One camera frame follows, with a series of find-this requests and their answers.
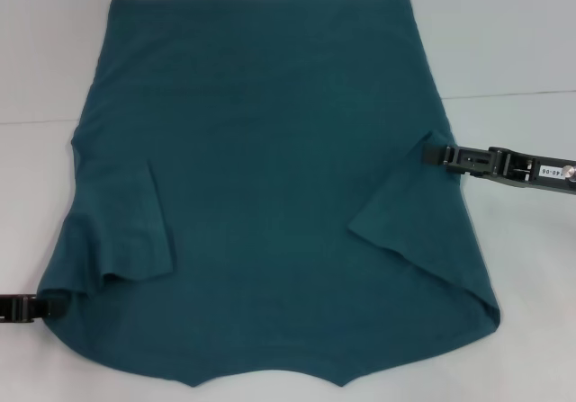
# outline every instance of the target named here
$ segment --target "folded shirt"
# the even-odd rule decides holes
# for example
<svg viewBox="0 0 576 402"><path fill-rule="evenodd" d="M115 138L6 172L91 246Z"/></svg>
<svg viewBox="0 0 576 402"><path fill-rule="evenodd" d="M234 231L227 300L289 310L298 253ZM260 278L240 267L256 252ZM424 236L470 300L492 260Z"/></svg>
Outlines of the folded shirt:
<svg viewBox="0 0 576 402"><path fill-rule="evenodd" d="M500 322L410 0L112 0L42 297L85 357L340 386Z"/></svg>

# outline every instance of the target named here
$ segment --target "white surface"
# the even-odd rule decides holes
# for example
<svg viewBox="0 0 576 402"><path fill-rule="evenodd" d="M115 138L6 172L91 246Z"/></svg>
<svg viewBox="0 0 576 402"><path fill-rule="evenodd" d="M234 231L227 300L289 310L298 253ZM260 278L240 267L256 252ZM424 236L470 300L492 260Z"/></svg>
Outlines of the white surface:
<svg viewBox="0 0 576 402"><path fill-rule="evenodd" d="M110 0L0 0L0 122L77 119ZM444 97L576 89L576 0L412 0Z"/></svg>
<svg viewBox="0 0 576 402"><path fill-rule="evenodd" d="M0 292L35 291L73 189L69 139L110 0L0 0ZM443 96L576 88L576 0L412 0ZM576 158L576 93L445 101L468 147ZM266 371L197 389L114 371L70 352L41 321L0 326L0 400L576 400L576 231L570 195L465 178L503 308L500 330L340 389Z"/></svg>

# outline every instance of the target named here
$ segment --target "teal fabric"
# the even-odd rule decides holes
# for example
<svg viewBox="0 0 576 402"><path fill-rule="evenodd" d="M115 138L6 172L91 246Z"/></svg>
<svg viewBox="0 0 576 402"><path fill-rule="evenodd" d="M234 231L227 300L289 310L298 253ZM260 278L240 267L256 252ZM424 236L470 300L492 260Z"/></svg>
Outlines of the teal fabric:
<svg viewBox="0 0 576 402"><path fill-rule="evenodd" d="M495 331L410 0L112 0L41 296L96 362L340 386Z"/></svg>

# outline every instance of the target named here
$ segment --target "teal shirt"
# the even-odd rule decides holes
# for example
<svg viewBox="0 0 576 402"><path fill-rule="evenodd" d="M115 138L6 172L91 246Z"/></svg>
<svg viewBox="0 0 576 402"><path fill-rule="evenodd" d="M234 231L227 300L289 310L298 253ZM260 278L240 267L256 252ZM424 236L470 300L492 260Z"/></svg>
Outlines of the teal shirt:
<svg viewBox="0 0 576 402"><path fill-rule="evenodd" d="M46 324L192 386L344 385L477 340L498 305L426 142L453 137L410 0L112 0Z"/></svg>

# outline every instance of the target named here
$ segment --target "label sticker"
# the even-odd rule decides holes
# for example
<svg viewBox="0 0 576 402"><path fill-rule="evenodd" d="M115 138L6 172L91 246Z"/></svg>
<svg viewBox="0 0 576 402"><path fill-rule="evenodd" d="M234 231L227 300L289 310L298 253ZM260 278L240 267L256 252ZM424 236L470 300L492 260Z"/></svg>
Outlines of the label sticker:
<svg viewBox="0 0 576 402"><path fill-rule="evenodd" d="M557 166L540 165L540 177L564 180L562 169Z"/></svg>

